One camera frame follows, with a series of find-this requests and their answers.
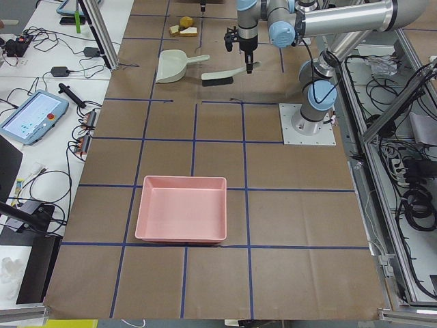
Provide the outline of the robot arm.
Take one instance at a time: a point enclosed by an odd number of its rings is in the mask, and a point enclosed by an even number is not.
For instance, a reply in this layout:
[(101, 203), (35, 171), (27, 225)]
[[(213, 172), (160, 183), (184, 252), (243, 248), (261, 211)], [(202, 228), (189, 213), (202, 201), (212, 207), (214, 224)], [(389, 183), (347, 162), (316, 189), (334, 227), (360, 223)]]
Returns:
[(292, 126), (297, 133), (312, 136), (320, 132), (337, 99), (330, 79), (347, 55), (373, 31), (392, 31), (413, 23), (428, 5), (428, 1), (361, 1), (322, 9), (316, 1), (238, 1), (238, 24), (227, 29), (225, 47), (231, 51), (237, 43), (246, 71), (251, 73), (259, 21), (267, 23), (270, 42), (280, 49), (296, 46), (305, 38), (334, 35), (333, 43), (299, 72), (304, 100), (292, 116)]

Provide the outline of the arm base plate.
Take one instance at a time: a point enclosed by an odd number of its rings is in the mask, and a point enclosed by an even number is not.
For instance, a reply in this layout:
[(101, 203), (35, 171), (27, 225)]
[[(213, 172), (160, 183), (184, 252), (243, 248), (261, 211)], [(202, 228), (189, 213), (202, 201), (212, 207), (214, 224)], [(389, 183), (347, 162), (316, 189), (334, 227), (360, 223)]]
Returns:
[(335, 146), (329, 114), (320, 122), (310, 122), (301, 115), (301, 104), (279, 103), (283, 144), (287, 146)]

